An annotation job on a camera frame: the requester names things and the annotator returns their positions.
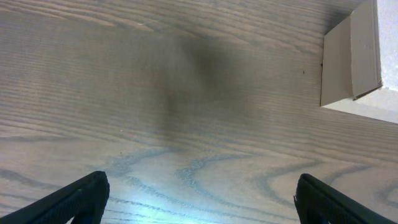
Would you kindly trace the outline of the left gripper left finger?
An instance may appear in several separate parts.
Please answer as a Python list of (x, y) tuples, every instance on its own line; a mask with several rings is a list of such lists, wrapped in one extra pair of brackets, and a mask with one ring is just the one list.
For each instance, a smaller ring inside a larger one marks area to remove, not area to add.
[(110, 185), (106, 173), (95, 171), (62, 189), (1, 218), (3, 224), (101, 222)]

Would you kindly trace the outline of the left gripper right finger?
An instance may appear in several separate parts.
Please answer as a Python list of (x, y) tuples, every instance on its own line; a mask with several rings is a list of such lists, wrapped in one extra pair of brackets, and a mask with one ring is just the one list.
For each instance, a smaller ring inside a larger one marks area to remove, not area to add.
[(310, 174), (300, 176), (294, 204), (301, 224), (395, 224)]

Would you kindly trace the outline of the cardboard box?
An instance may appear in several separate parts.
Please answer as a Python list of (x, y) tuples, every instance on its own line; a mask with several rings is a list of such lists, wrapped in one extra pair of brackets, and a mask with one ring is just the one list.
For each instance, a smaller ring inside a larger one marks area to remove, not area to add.
[(382, 87), (377, 2), (365, 1), (324, 36), (320, 106)]

